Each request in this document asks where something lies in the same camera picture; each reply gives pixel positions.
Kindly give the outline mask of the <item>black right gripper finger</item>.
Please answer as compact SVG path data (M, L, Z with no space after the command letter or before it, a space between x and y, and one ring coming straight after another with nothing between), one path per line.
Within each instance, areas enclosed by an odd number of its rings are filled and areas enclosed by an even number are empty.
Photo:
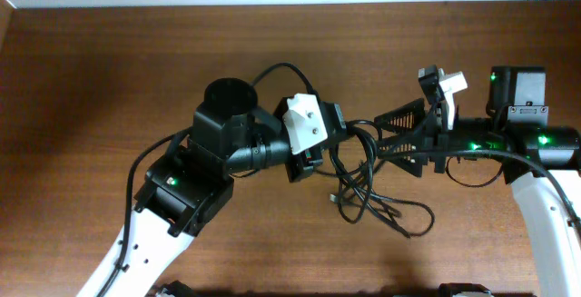
M406 134L392 135L379 140L377 146L380 160L386 160L402 170L422 170L427 165L425 155L412 155L419 151L417 138Z
M425 102L423 98L419 98L393 111L376 116L373 122L385 131L403 134L411 131L425 116Z

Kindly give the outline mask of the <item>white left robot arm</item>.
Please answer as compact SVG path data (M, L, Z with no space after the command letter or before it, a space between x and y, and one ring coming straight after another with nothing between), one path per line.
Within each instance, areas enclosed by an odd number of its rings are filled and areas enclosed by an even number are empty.
M284 97L269 113L253 84L213 81L192 126L162 139L166 151L129 194L122 230L80 295L146 295L231 199L235 174L284 165L297 182L347 137L340 107L314 91Z

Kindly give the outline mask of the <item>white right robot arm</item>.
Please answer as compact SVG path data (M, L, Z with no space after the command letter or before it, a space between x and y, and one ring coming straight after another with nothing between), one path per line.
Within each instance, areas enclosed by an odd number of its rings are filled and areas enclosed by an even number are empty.
M450 162L492 159L524 218L544 296L580 293L580 133L551 126L542 66L494 66L486 117L463 118L454 101L463 73L419 69L423 97L379 115L390 132L378 157L420 177L424 166L449 174Z

